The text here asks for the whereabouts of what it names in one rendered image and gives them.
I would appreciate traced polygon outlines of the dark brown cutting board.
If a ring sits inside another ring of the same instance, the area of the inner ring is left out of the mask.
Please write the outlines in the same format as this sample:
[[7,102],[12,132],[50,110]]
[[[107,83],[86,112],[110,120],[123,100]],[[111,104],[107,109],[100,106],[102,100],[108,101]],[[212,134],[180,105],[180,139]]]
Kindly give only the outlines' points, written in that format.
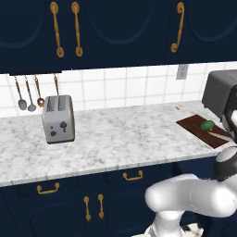
[[215,137],[209,134],[208,131],[202,130],[201,124],[203,122],[206,122],[205,118],[202,118],[199,115],[193,115],[188,118],[178,120],[177,124],[182,126],[185,130],[187,130],[212,148],[218,148],[227,143],[226,140]]

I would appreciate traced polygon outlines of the green broccoli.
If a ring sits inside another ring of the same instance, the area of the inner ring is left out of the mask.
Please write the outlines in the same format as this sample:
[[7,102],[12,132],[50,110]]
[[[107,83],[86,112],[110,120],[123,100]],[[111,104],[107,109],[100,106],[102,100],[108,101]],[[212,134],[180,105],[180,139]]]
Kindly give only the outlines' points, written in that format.
[[202,131],[212,131],[215,126],[215,122],[212,120],[205,120],[200,124]]

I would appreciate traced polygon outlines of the silver two-slot toaster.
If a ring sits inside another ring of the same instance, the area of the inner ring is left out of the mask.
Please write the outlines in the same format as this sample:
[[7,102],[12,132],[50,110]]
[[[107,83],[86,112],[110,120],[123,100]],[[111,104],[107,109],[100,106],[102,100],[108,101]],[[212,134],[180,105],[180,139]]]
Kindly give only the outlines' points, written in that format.
[[75,120],[72,99],[69,95],[47,96],[42,121],[47,143],[74,141]]

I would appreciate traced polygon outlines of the navy drawer front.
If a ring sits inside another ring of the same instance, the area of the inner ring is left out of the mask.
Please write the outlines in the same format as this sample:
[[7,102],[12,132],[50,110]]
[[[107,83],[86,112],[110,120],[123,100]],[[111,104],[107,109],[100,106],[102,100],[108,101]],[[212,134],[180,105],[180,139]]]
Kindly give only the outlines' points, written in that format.
[[[143,178],[137,181],[126,181],[122,174],[126,172],[128,177],[136,177],[138,171],[143,171]],[[159,164],[153,166],[146,166],[140,168],[128,168],[122,170],[115,170],[106,172],[104,179],[106,183],[109,184],[119,184],[119,185],[150,185],[165,179],[169,179],[181,173],[180,168],[175,163]]]
[[64,179],[57,179],[57,180],[50,180],[50,181],[38,181],[38,182],[33,182],[33,183],[22,184],[22,185],[18,185],[16,187],[16,190],[18,192],[18,195],[24,196],[24,197],[51,195],[51,194],[38,194],[36,187],[37,185],[41,185],[43,190],[51,190],[55,188],[56,182],[59,182],[60,187],[56,193],[51,193],[51,194],[60,194],[60,193],[73,191],[81,185],[79,178],[72,177],[72,178],[64,178]]

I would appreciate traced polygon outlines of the copper hanging ladle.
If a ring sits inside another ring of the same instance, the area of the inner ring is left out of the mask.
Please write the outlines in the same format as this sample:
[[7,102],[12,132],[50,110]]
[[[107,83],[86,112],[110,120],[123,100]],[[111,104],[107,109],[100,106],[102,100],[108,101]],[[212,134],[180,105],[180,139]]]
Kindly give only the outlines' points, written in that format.
[[34,82],[35,82],[35,86],[36,86],[37,93],[38,93],[37,104],[39,107],[44,107],[44,99],[41,97],[39,81],[38,81],[36,75],[34,76]]

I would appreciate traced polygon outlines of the navy upper cupboard door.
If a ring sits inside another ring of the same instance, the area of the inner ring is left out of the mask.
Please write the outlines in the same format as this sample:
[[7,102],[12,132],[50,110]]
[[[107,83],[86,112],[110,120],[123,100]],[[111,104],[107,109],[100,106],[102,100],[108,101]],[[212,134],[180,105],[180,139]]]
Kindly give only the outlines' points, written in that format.
[[[74,69],[162,65],[165,61],[171,0],[76,0],[81,57],[71,50]],[[69,39],[77,46],[74,14]]]
[[[183,29],[179,49],[172,53],[179,2],[185,7]],[[237,61],[237,0],[173,0],[165,59],[167,64]]]
[[66,49],[65,0],[0,0],[0,73],[56,72],[69,66],[67,56],[56,54],[52,2],[58,4],[60,44]]

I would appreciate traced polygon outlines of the navy cupboard door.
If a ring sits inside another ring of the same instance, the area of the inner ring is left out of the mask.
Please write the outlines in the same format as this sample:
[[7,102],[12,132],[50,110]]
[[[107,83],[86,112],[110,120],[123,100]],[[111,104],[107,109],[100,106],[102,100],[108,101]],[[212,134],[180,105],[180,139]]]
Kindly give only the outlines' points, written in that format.
[[67,56],[56,54],[52,2],[58,4],[60,44],[66,49],[65,0],[0,0],[0,73],[56,72],[69,66]]
[[78,192],[40,195],[21,207],[19,227],[23,237],[89,237],[83,195]]
[[[172,53],[179,2],[185,7],[183,29],[179,49]],[[237,61],[237,0],[173,0],[165,59],[167,64]]]
[[[171,0],[76,0],[81,57],[71,50],[74,69],[162,65],[165,61]],[[77,46],[74,14],[69,39]]]
[[[99,218],[98,194],[104,196],[104,218]],[[96,190],[96,237],[132,237],[144,233],[155,214],[144,201],[144,188],[105,185]]]

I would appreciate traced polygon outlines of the grey hanging spoon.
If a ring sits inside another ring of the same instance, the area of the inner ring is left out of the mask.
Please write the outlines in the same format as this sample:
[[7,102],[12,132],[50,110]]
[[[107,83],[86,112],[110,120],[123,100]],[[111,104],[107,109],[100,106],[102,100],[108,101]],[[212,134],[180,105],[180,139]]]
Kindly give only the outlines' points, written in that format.
[[33,103],[32,98],[31,98],[31,89],[30,89],[29,82],[28,82],[28,80],[25,80],[25,82],[26,82],[26,87],[27,87],[27,91],[28,91],[28,94],[29,94],[30,102],[31,102],[31,103],[28,105],[28,110],[29,110],[30,112],[33,112],[33,111],[36,110],[36,105]]
[[19,108],[21,110],[25,110],[27,108],[27,102],[21,96],[19,83],[18,83],[18,80],[16,79],[16,77],[15,77],[15,83],[16,83],[16,86],[17,86],[18,94],[19,94],[19,101],[18,101]]

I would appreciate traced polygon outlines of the navy lower cupboard door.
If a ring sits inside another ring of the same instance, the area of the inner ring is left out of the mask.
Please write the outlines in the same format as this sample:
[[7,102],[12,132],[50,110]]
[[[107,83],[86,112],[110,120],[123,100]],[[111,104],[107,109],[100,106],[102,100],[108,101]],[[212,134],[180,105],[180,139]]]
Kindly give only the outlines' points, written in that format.
[[[98,194],[104,196],[104,218],[99,218]],[[132,237],[144,233],[155,214],[144,201],[144,188],[105,185],[96,190],[96,237]]]
[[83,195],[78,192],[40,195],[21,207],[19,227],[23,237],[89,237]]

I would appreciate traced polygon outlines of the grey wall outlet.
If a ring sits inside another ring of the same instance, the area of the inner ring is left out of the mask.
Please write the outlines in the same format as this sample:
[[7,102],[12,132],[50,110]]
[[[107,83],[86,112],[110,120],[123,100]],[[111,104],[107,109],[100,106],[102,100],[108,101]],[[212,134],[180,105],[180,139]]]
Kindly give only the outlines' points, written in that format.
[[177,80],[185,80],[187,76],[189,65],[188,64],[179,64],[177,70]]

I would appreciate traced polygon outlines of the dark utensil rail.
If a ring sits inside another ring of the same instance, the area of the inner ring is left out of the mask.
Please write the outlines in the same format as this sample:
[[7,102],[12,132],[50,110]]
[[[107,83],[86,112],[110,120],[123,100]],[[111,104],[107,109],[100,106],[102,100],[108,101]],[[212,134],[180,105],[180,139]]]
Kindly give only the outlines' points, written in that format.
[[56,72],[9,72],[9,76],[28,76],[28,75],[43,75],[43,74],[58,74],[62,70]]

